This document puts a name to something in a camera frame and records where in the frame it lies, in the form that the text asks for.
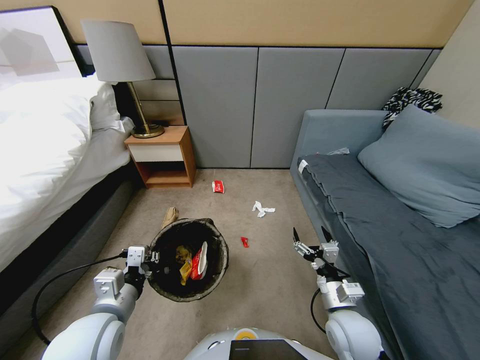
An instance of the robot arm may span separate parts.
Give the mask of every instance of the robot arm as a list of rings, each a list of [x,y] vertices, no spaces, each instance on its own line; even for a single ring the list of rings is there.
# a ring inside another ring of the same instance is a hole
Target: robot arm
[[[91,314],[73,322],[58,334],[42,360],[115,360],[122,348],[125,326],[135,308],[150,261],[158,254],[147,246],[130,246],[122,271],[107,267],[93,279],[97,300]]]
[[[335,267],[338,242],[307,246],[300,242],[294,228],[293,248],[317,273],[323,307],[328,311],[324,331],[339,360],[377,360],[383,351],[382,341],[370,320],[350,310],[365,293],[358,282],[348,282],[349,275]]]

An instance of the gray bed base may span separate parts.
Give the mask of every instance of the gray bed base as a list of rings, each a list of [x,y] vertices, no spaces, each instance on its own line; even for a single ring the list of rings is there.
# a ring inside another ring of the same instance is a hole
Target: gray bed base
[[[322,227],[333,235],[335,232],[330,227],[327,219],[324,218],[323,213],[318,210],[319,204],[316,203],[299,174],[297,166],[298,157],[316,153],[327,154],[345,147],[349,148],[350,153],[356,156],[363,148],[380,138],[382,135],[382,122],[386,113],[386,111],[380,110],[305,111],[290,166],[290,173],[319,241],[324,241],[325,239]],[[302,241],[310,244],[309,241],[311,239],[302,239]],[[342,259],[341,246],[337,266],[341,269],[346,269],[355,279],[355,274],[352,273],[351,267]],[[356,311],[376,324],[376,316],[373,315],[364,301],[358,302]],[[398,353],[397,350],[393,350],[393,348],[398,349],[398,344],[391,344],[387,341],[387,338],[391,338],[391,334],[386,336],[381,331],[379,332],[385,352],[389,355]]]
[[[113,194],[67,243],[34,283],[0,317],[0,356],[31,326],[30,311],[39,289],[55,275],[96,260],[129,203],[137,184],[131,179],[120,183]],[[44,314],[87,271],[82,269],[65,275],[48,287],[38,303],[38,316]]]

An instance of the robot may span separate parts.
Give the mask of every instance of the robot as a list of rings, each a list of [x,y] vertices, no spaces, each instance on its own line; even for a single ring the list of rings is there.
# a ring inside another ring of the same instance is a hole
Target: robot
[[[294,228],[293,248],[310,262],[317,273],[318,289],[311,300],[310,310],[313,320],[326,334],[338,358],[378,359],[384,353],[377,329],[368,319],[352,310],[356,301],[364,295],[362,287],[359,283],[348,282],[348,274],[335,266],[339,255],[338,243],[331,240],[319,246],[306,246],[300,242]],[[48,341],[34,321],[40,338],[49,343],[42,360],[115,360],[118,357],[125,327],[136,300],[142,294],[145,279],[158,264],[159,254],[146,245],[139,245],[122,250],[118,257],[126,258],[124,270],[107,267],[93,279],[97,300],[90,315],[73,322],[52,342]],[[313,315],[314,300],[319,293],[323,307],[328,312],[325,329]],[[34,310],[32,317],[36,320]],[[298,341],[253,327],[207,335],[185,360],[267,358],[332,360]]]

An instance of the zebra print cloth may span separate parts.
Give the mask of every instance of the zebra print cloth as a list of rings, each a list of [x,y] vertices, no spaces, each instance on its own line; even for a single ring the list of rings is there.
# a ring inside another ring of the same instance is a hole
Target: zebra print cloth
[[[408,87],[400,87],[382,108],[382,110],[388,111],[388,114],[385,115],[385,119],[383,120],[382,129],[385,130],[388,128],[392,121],[408,104],[413,104],[419,109],[435,114],[435,112],[442,108],[442,102],[440,101],[442,96],[442,94],[428,89],[417,88],[411,90]]]

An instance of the gold lamp stand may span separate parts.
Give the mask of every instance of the gold lamp stand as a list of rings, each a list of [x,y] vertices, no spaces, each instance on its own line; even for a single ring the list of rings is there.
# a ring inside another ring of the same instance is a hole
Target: gold lamp stand
[[[133,100],[135,102],[135,107],[140,115],[140,119],[142,122],[142,127],[137,127],[135,126],[132,130],[132,136],[134,138],[140,138],[140,139],[147,139],[147,138],[154,138],[158,135],[161,135],[165,132],[165,129],[161,125],[149,125],[147,121],[145,120],[144,113],[142,111],[142,108],[140,106],[140,100],[139,97],[137,96],[137,92],[135,91],[134,85],[132,84],[131,81],[127,81],[128,88],[130,89],[131,95],[133,96]]]

